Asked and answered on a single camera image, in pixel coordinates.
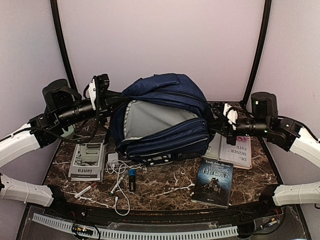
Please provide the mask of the navy blue student backpack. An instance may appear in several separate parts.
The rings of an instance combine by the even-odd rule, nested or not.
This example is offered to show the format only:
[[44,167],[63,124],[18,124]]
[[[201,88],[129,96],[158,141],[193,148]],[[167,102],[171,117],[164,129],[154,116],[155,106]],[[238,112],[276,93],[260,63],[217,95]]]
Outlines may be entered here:
[[125,101],[111,114],[107,136],[130,161],[155,167],[200,157],[215,136],[211,107],[185,74],[140,78],[120,98]]

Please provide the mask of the Wuthering Heights dark book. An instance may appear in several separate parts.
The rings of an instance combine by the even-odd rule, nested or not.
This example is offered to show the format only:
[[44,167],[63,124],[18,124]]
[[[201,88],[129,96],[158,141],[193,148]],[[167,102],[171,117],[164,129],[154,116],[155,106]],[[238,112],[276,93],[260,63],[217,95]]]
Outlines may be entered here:
[[230,201],[233,170],[232,163],[203,157],[191,201],[227,209]]

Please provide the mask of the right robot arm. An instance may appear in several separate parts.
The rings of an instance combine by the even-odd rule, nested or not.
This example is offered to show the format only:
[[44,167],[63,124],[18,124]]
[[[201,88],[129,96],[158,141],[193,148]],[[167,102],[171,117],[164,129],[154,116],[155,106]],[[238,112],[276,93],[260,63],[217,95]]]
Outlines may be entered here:
[[[269,92],[251,95],[252,112],[240,117],[237,108],[223,102],[211,105],[212,120],[208,130],[220,134],[229,145],[237,137],[261,137],[286,152],[303,157],[315,166],[320,165],[320,140],[298,120],[278,114],[277,97]],[[320,183],[296,185],[270,184],[259,197],[255,213],[266,217],[275,206],[294,204],[320,204]]]

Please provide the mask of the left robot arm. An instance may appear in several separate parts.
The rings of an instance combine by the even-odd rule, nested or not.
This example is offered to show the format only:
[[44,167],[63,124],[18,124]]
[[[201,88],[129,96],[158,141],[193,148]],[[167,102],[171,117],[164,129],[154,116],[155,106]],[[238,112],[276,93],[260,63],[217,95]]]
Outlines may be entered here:
[[[123,101],[119,92],[109,90],[107,74],[94,76],[80,94],[71,89],[66,79],[58,79],[43,88],[45,111],[0,140],[0,165],[3,167],[13,160],[54,143],[57,139],[68,143],[87,143],[94,138],[97,130],[84,140],[73,139],[71,127],[79,122],[95,119],[96,125],[105,124],[113,110]],[[60,218],[71,213],[65,203],[64,194],[58,187],[36,185],[0,175],[0,198],[23,203],[32,203],[51,210]]]

